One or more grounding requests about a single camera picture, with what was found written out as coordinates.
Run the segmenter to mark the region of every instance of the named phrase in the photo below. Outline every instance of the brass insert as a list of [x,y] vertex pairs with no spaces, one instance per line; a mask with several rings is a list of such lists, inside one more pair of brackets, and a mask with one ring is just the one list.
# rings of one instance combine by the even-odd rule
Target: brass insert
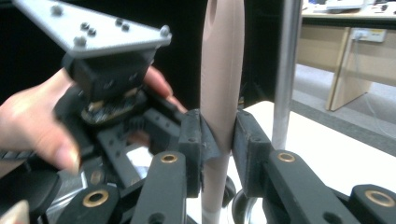
[[172,163],[172,162],[177,161],[177,156],[175,156],[175,155],[173,155],[173,154],[167,154],[167,155],[164,155],[164,156],[161,158],[161,161],[162,161],[162,162],[166,162],[166,163]]
[[388,194],[383,193],[381,191],[369,189],[366,190],[364,194],[373,203],[379,204],[384,207],[395,206],[395,201],[390,196],[388,196]]
[[96,207],[105,203],[108,199],[108,192],[104,189],[99,189],[89,193],[84,197],[82,204],[86,207]]
[[293,155],[286,152],[279,153],[279,155],[277,155],[277,158],[280,159],[281,161],[286,161],[286,162],[294,162],[296,160]]

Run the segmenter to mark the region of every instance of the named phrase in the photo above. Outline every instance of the human hand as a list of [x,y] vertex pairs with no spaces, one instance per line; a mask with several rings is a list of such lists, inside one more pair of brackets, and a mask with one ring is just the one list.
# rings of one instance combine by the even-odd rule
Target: human hand
[[[150,67],[144,81],[181,112],[187,111],[160,71]],[[72,85],[73,80],[61,69],[46,82],[8,98],[0,106],[0,148],[33,148],[45,161],[76,174],[80,164],[78,145],[53,114],[56,103]]]

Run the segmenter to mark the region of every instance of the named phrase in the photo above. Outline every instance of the metal mounting plate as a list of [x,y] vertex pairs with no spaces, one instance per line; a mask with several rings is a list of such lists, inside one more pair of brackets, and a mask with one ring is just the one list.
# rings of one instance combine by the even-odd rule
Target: metal mounting plate
[[14,0],[13,3],[74,58],[157,49],[171,42],[167,26],[155,29],[59,1]]

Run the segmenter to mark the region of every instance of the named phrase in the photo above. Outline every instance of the screw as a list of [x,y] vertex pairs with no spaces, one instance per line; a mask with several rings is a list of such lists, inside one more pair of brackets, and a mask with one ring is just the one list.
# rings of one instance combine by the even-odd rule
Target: screw
[[84,47],[87,44],[87,39],[84,36],[76,36],[73,41],[76,46],[80,47]]
[[123,24],[121,27],[122,31],[129,31],[129,25],[128,24]]
[[109,80],[105,85],[103,86],[104,90],[110,89],[114,85],[114,80]]
[[121,18],[116,19],[116,26],[121,26],[122,23],[123,23],[123,19],[121,19]]
[[90,25],[87,22],[83,22],[79,27],[81,28],[81,30],[90,29]]
[[50,12],[54,16],[61,16],[64,13],[64,9],[60,5],[55,5],[50,8]]
[[128,80],[129,81],[133,81],[135,78],[137,77],[137,73],[134,73],[133,75],[131,75]]
[[160,35],[161,36],[168,36],[170,34],[169,26],[165,25],[161,27]]
[[88,35],[90,35],[90,36],[96,35],[96,30],[91,28],[90,30],[88,30]]

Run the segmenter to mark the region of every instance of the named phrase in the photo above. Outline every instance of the black plastic part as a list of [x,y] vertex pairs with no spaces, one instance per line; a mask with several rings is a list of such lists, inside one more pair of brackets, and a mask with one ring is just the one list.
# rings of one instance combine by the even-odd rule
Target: black plastic part
[[87,186],[103,185],[107,182],[105,167],[103,166],[102,158],[98,157],[88,161],[84,161],[81,165],[84,171]]
[[244,191],[239,190],[233,198],[233,222],[235,224],[245,223],[245,213],[247,211],[248,198]]
[[186,160],[179,152],[157,154],[148,169],[131,223],[186,221]]
[[144,131],[150,137],[150,152],[157,154],[165,150],[177,150],[177,141],[180,135],[179,124],[154,108],[148,109],[144,114]]
[[131,187],[120,191],[120,203],[118,205],[122,213],[120,223],[128,223],[131,221],[144,183],[145,179],[142,179]]
[[221,207],[226,207],[236,194],[236,187],[229,176],[225,179],[224,195]]
[[297,154],[270,154],[268,175],[291,223],[359,223]]
[[58,218],[58,224],[119,223],[115,212],[119,191],[108,185],[98,185],[80,191]]
[[50,207],[60,187],[61,179],[56,172],[11,173],[0,181],[0,216],[15,203],[26,200],[34,223]]
[[361,223],[395,223],[396,194],[375,185],[358,185],[352,189],[349,207]]
[[155,51],[148,49],[89,59],[74,59],[66,54],[62,64],[87,100],[98,102],[141,86]]
[[120,133],[123,133],[122,124],[102,130],[97,134],[97,139],[117,173],[122,187],[128,188],[137,183],[140,176],[126,155],[124,149],[127,147],[127,141],[126,138],[120,139]]
[[290,222],[290,216],[286,212],[283,206],[279,206],[279,204],[273,203],[272,201],[268,200],[267,198],[262,198],[262,210],[264,211],[265,218],[267,219],[267,223],[271,224],[286,224]]
[[212,134],[209,126],[207,125],[205,119],[201,116],[201,133],[202,133],[202,147],[201,156],[202,164],[210,161],[214,158],[221,157],[221,152],[219,150],[218,144],[216,143],[215,137]]
[[198,109],[189,111],[180,127],[178,151],[186,157],[187,197],[196,198],[201,190],[202,134]]
[[242,188],[248,197],[263,196],[263,165],[273,151],[271,141],[246,111],[236,114],[233,135],[233,159],[238,170]]
[[171,104],[169,101],[161,97],[156,91],[150,89],[146,85],[142,87],[142,90],[148,98],[147,104],[149,107],[160,111],[164,116],[171,119],[174,123],[181,123],[181,121],[184,119],[184,114],[178,110],[176,105]]
[[332,193],[340,200],[340,202],[349,209],[349,196],[341,193],[338,190],[331,189]]

